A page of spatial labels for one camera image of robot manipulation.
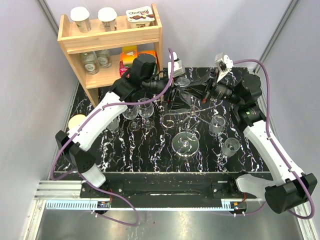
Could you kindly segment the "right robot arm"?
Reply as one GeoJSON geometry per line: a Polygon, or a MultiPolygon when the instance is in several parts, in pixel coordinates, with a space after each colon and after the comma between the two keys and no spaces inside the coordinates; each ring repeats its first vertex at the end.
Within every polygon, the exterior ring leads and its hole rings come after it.
{"type": "Polygon", "coordinates": [[[246,73],[235,86],[230,86],[222,81],[224,77],[225,74],[215,69],[191,82],[188,91],[203,102],[213,97],[232,105],[233,124],[254,145],[272,176],[271,180],[266,180],[247,172],[238,173],[227,186],[228,194],[239,198],[248,193],[261,198],[277,214],[291,212],[309,202],[311,212],[305,219],[312,218],[315,206],[311,195],[318,183],[317,178],[313,173],[304,173],[294,163],[271,131],[269,116],[258,104],[262,95],[260,78],[246,73]]]}

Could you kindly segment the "round yellow wooden coaster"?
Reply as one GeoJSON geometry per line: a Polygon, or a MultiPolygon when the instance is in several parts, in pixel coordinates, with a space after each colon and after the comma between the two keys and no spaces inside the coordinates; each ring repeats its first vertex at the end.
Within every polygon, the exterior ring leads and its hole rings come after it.
{"type": "Polygon", "coordinates": [[[79,126],[85,119],[86,119],[85,115],[76,114],[69,119],[67,126],[69,129],[73,129],[73,128],[79,126]]]}

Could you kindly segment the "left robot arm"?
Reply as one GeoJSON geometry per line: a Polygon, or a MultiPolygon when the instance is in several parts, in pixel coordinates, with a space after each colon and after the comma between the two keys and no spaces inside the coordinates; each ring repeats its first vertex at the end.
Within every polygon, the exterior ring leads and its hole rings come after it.
{"type": "MultiPolygon", "coordinates": [[[[172,51],[171,48],[169,50],[170,55],[170,62],[168,63],[168,70],[169,65],[174,65],[174,63],[177,61],[178,57],[176,52],[172,51]]],[[[116,96],[115,93],[107,93],[103,100],[117,100],[114,103],[108,103],[105,105],[103,102],[101,102],[79,125],[75,128],[75,131],[72,132],[72,136],[65,135],[64,131],[59,131],[56,134],[56,137],[62,137],[61,139],[56,138],[57,145],[59,152],[55,158],[55,163],[53,164],[53,167],[50,172],[50,177],[52,180],[58,181],[65,177],[66,175],[78,171],[81,177],[84,178],[84,180],[91,184],[91,192],[98,198],[102,198],[107,195],[109,191],[109,186],[105,183],[106,177],[102,174],[102,172],[99,170],[99,168],[96,165],[95,159],[93,159],[93,162],[89,164],[88,170],[80,173],[80,166],[77,166],[77,169],[72,169],[69,172],[65,173],[63,176],[60,176],[58,178],[54,179],[53,172],[55,170],[55,165],[62,153],[65,155],[67,153],[71,156],[71,147],[76,146],[79,148],[80,153],[83,154],[84,160],[89,160],[89,157],[92,157],[90,155],[86,156],[88,150],[92,143],[95,141],[95,139],[98,137],[98,135],[109,125],[115,118],[117,118],[120,114],[125,112],[127,110],[128,106],[139,106],[139,105],[146,105],[148,103],[152,103],[162,97],[165,92],[169,89],[172,81],[173,81],[173,75],[174,75],[174,66],[171,66],[171,70],[169,71],[169,81],[165,88],[154,98],[151,98],[150,100],[142,101],[142,102],[121,102],[120,98],[116,96]],[[84,140],[82,143],[80,143],[80,146],[76,145],[76,142],[74,139],[77,138],[77,140],[84,140]]]]}

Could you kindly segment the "chrome wine glass rack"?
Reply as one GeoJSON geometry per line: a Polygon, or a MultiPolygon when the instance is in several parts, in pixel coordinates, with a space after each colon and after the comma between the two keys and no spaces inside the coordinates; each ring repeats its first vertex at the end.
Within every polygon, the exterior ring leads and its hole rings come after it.
{"type": "Polygon", "coordinates": [[[205,120],[201,116],[202,112],[209,109],[210,107],[201,109],[196,106],[195,102],[193,102],[190,109],[169,110],[163,115],[163,117],[161,117],[160,123],[162,126],[166,129],[171,129],[176,125],[174,120],[184,116],[184,118],[179,122],[180,131],[171,140],[172,150],[178,157],[189,158],[197,154],[200,149],[201,138],[198,127],[201,123],[206,124],[208,127],[208,134],[210,135],[209,125],[213,116],[210,118],[210,120],[205,120]]]}

